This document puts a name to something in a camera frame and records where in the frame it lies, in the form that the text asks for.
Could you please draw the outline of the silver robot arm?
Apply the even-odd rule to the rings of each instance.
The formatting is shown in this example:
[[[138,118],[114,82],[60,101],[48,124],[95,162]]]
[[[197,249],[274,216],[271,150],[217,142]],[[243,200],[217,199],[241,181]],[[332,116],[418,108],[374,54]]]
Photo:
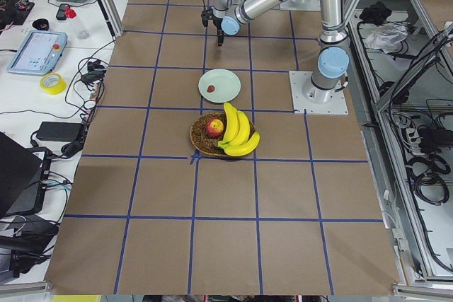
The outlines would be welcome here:
[[[235,35],[242,25],[250,23],[267,11],[287,4],[290,8],[306,0],[213,0],[211,7],[204,7],[201,20],[204,26],[213,22],[217,29],[217,43],[222,45],[225,35]],[[332,93],[346,72],[349,55],[346,51],[348,34],[345,29],[343,0],[319,0],[322,31],[321,51],[306,89],[315,93]]]

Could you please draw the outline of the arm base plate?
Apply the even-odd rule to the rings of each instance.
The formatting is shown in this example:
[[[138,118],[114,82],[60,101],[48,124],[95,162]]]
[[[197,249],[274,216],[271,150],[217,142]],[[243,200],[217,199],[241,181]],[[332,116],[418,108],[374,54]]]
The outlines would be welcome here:
[[[348,115],[348,107],[340,80],[334,89],[320,90],[311,82],[311,71],[289,71],[294,114]]]
[[[320,11],[320,0],[286,0],[280,4],[283,11]]]

